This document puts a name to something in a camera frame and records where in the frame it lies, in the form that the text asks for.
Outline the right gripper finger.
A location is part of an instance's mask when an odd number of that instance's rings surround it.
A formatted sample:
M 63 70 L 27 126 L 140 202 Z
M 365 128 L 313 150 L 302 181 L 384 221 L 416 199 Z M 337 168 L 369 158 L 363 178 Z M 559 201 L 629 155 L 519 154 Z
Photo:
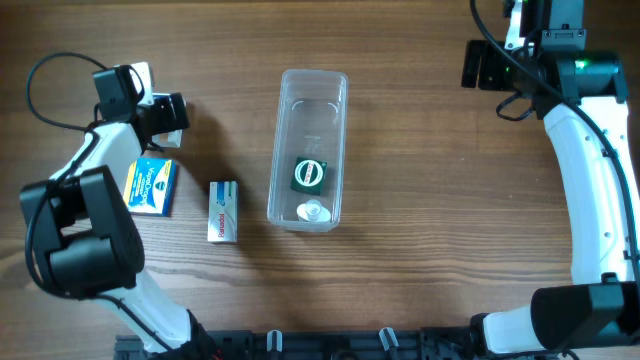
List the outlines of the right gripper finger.
M 481 41 L 470 40 L 467 43 L 461 86 L 463 88 L 475 88 L 481 61 Z
M 481 90 L 504 91 L 504 69 L 503 57 L 491 45 L 486 44 L 481 56 L 478 87 Z

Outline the blue Vicks VapoDrops box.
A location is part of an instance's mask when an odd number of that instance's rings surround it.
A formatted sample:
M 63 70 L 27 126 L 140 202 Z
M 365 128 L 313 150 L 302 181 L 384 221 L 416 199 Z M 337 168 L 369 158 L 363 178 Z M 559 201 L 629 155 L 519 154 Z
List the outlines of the blue Vicks VapoDrops box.
M 176 164 L 162 158 L 139 158 L 127 174 L 123 199 L 133 214 L 169 215 L 175 188 Z

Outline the white Panadol tablet box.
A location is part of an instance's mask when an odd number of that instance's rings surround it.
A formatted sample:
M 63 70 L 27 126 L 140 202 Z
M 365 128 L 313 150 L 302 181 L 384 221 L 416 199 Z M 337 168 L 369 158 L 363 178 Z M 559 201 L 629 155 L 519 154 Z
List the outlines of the white Panadol tablet box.
M 209 186 L 207 241 L 236 243 L 238 240 L 238 185 L 216 181 Z

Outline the small green square box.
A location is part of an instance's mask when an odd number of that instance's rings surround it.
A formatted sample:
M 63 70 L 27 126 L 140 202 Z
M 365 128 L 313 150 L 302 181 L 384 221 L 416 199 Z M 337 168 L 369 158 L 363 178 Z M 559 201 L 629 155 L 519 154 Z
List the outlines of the small green square box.
M 290 188 L 295 192 L 320 196 L 323 192 L 326 174 L 326 162 L 297 157 Z

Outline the small white bottle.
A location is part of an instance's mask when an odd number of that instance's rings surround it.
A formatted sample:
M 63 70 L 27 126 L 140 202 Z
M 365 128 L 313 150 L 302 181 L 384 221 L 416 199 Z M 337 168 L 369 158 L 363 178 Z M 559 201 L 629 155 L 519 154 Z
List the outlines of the small white bottle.
M 299 220 L 304 222 L 328 223 L 331 220 L 330 211 L 315 199 L 300 204 L 296 213 Z

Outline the white Hansaplast plaster box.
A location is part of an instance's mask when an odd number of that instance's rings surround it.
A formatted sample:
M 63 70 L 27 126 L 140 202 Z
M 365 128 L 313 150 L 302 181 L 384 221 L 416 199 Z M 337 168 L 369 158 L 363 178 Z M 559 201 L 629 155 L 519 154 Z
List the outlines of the white Hansaplast plaster box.
M 182 130 L 175 130 L 168 133 L 161 133 L 152 136 L 152 141 L 162 148 L 180 148 L 182 141 Z

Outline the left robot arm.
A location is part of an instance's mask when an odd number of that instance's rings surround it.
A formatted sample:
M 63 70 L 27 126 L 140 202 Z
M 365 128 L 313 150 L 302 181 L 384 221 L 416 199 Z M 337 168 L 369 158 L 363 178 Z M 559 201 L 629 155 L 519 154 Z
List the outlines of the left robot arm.
M 49 179 L 20 194 L 27 225 L 26 265 L 56 298 L 111 311 L 153 359 L 219 359 L 195 316 L 146 272 L 141 236 L 122 198 L 125 176 L 155 135 L 185 127 L 180 94 L 156 94 L 146 62 L 92 75 L 99 100 L 84 142 Z

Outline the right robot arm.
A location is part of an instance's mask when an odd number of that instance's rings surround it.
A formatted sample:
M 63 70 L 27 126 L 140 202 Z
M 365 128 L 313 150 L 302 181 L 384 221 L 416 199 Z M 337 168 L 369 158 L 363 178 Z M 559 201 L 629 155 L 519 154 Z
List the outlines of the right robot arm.
M 467 45 L 461 84 L 529 101 L 561 171 L 572 239 L 571 283 L 541 288 L 519 308 L 479 314 L 467 358 L 572 355 L 639 342 L 639 192 L 627 138 L 623 64 L 590 51 L 580 1 L 503 5 L 504 41 Z

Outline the clear plastic container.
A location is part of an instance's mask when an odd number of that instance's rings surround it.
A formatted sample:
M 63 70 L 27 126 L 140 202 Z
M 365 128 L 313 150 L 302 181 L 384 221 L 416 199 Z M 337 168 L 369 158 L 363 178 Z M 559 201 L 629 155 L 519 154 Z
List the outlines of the clear plastic container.
M 289 69 L 283 73 L 267 205 L 271 224 L 301 232 L 328 232 L 340 222 L 346 153 L 348 77 L 341 72 Z M 297 157 L 327 163 L 320 196 L 290 188 Z M 328 223 L 300 221 L 300 204 L 318 200 Z

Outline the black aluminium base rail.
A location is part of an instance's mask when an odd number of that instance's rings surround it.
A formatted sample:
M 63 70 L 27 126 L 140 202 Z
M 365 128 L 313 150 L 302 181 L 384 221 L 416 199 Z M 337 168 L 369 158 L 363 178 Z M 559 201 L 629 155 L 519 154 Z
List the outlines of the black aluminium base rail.
M 280 332 L 210 331 L 224 359 L 468 359 L 467 331 L 463 328 L 425 328 L 383 332 Z

